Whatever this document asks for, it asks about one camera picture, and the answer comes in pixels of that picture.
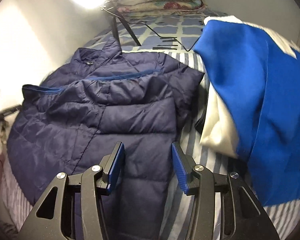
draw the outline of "striped fabric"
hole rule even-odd
[[[176,53],[167,50],[164,51],[164,53],[192,68],[205,72],[204,64],[200,56],[194,52]],[[179,141],[182,150],[187,155],[191,155],[196,163],[206,166],[213,172],[226,175],[228,170],[232,171],[228,168],[228,166],[230,166],[228,157],[214,153],[206,147],[201,146],[199,144],[201,135],[194,129],[194,123],[199,119],[203,111],[203,89],[208,89],[209,83],[208,77],[205,75],[199,87],[198,100],[194,100],[192,116],[184,126]],[[13,176],[8,159],[6,159],[3,169],[3,201],[10,212],[12,221],[15,223],[17,229],[20,230],[32,206],[24,197]],[[185,239],[190,221],[192,203],[193,197],[183,194],[182,190],[178,187],[177,178],[174,176],[169,184],[168,197],[160,232],[161,240]],[[213,240],[220,238],[220,205],[220,194],[216,193]],[[300,220],[300,200],[268,206],[265,207],[265,210],[274,223],[281,239],[285,239]]]

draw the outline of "blue garment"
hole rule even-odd
[[[34,204],[58,172],[84,172],[122,141],[125,166],[103,197],[111,239],[157,239],[171,176],[171,143],[203,73],[168,55],[78,49],[41,86],[24,85],[8,139],[13,174]]]
[[[226,104],[263,205],[300,198],[300,53],[262,29],[210,20],[194,47]]]

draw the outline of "navy puffer jacket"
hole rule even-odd
[[[8,140],[12,171],[34,204],[58,172],[84,172],[122,141],[116,190],[103,198],[111,239],[157,239],[171,176],[171,143],[203,73],[166,54],[78,49],[41,86],[23,86]]]

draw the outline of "silver bolt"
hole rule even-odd
[[[237,179],[237,178],[239,178],[239,174],[236,173],[236,172],[231,172],[231,173],[230,173],[230,177],[231,177],[231,178],[234,178],[234,179]]]
[[[66,176],[66,174],[64,172],[60,172],[57,174],[58,179],[63,179],[65,176]]]
[[[101,170],[101,166],[100,165],[94,165],[91,167],[92,171],[100,171]]]
[[[196,171],[203,171],[204,167],[202,165],[196,165],[196,166],[194,166],[194,169]]]

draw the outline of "black cable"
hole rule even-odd
[[[113,16],[116,16],[116,17],[118,17],[118,18],[120,18],[120,19],[123,19],[122,17],[120,17],[120,16],[118,16],[118,15],[116,15],[116,14],[114,14],[114,13],[108,11],[108,10],[105,9],[105,8],[102,8],[102,7],[100,7],[100,8],[101,8],[102,10],[105,10],[107,13],[112,14]],[[199,38],[200,38],[200,36],[199,36],[199,37],[197,38],[197,40],[194,42],[194,44],[191,46],[190,49],[186,49],[186,47],[185,47],[180,41],[178,41],[176,37],[170,37],[170,36],[164,37],[164,36],[161,36],[161,35],[159,35],[154,29],[152,29],[148,24],[146,24],[145,22],[134,22],[134,23],[131,23],[131,22],[128,22],[127,20],[126,20],[126,22],[127,22],[128,24],[142,24],[142,25],[145,25],[145,26],[148,27],[151,31],[153,31],[159,38],[172,39],[172,40],[178,42],[178,43],[185,49],[186,52],[191,51],[191,49],[193,48],[193,46],[197,43],[197,41],[198,41]]]

